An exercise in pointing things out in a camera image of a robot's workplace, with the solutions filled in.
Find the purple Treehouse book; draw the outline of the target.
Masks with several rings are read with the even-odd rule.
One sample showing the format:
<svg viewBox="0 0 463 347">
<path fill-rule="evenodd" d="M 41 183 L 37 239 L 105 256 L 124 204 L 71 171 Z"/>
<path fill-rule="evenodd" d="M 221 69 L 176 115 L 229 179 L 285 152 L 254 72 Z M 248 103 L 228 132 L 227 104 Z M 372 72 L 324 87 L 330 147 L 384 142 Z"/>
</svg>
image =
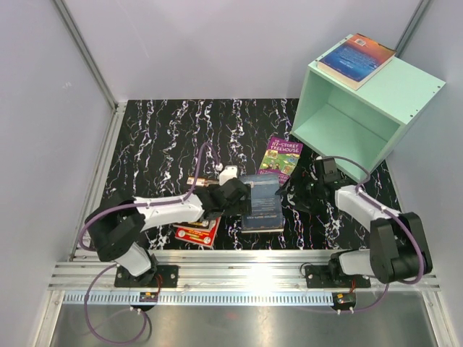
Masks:
<svg viewBox="0 0 463 347">
<path fill-rule="evenodd" d="M 296 168 L 302 149 L 302 143 L 270 138 L 258 174 L 277 174 L 282 186 Z"/>
</svg>

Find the dark blue hardcover book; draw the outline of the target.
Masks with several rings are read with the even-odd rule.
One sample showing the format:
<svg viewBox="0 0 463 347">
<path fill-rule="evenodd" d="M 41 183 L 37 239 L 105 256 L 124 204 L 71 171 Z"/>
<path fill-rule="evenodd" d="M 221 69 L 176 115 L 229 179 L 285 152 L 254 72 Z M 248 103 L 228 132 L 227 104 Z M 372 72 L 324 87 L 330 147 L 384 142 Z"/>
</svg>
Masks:
<svg viewBox="0 0 463 347">
<path fill-rule="evenodd" d="M 242 217 L 242 233 L 273 233 L 284 230 L 280 188 L 276 173 L 241 176 L 240 181 L 250 186 L 251 213 Z"/>
</svg>

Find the black paperback book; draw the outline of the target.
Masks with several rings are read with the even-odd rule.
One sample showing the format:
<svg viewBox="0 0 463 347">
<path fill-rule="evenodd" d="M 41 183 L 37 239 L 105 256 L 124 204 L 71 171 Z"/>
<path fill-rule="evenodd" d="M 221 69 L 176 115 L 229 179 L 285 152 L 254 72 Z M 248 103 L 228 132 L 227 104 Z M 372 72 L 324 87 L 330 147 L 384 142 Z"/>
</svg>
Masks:
<svg viewBox="0 0 463 347">
<path fill-rule="evenodd" d="M 193 184 L 195 184 L 195 187 L 208 187 L 210 185 L 219 184 L 219 182 L 215 179 L 206 179 L 202 177 L 195 179 L 194 176 L 189 176 L 187 179 L 187 186 L 192 186 Z"/>
</svg>

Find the blue orange paperback book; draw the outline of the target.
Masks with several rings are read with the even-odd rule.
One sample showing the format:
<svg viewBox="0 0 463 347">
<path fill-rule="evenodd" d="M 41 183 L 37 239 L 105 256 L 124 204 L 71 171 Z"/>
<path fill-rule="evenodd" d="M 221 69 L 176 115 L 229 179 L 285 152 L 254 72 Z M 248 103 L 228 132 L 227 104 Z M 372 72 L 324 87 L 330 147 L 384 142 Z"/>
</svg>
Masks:
<svg viewBox="0 0 463 347">
<path fill-rule="evenodd" d="M 317 68 L 343 85 L 358 90 L 395 55 L 395 50 L 357 33 L 319 59 Z"/>
</svg>

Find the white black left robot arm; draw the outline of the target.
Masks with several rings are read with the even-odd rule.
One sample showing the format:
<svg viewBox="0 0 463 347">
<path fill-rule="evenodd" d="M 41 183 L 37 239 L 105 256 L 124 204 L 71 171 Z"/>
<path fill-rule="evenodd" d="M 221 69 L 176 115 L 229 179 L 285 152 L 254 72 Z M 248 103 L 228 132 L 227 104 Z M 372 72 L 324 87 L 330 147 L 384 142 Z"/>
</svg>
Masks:
<svg viewBox="0 0 463 347">
<path fill-rule="evenodd" d="M 137 242 L 139 234 L 169 224 L 203 222 L 251 213 L 251 187 L 237 178 L 224 184 L 191 189 L 186 194 L 153 199 L 116 196 L 111 207 L 99 207 L 85 220 L 90 250 L 101 262 L 125 269 L 140 287 L 151 285 L 157 260 Z"/>
</svg>

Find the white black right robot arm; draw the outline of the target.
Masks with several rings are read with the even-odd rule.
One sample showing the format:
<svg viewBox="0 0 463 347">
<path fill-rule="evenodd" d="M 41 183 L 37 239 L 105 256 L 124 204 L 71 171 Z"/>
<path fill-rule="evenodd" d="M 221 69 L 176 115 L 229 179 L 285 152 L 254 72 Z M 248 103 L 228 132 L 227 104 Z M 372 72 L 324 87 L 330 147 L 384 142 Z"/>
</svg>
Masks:
<svg viewBox="0 0 463 347">
<path fill-rule="evenodd" d="M 315 159 L 315 173 L 296 167 L 277 190 L 284 196 L 294 189 L 294 207 L 311 213 L 323 201 L 350 215 L 370 233 L 367 249 L 350 249 L 331 255 L 328 280 L 344 287 L 356 275 L 376 278 L 383 284 L 420 282 L 433 269 L 422 220 L 416 213 L 402 213 L 373 199 L 361 184 L 348 184 L 336 162 L 339 156 Z"/>
</svg>

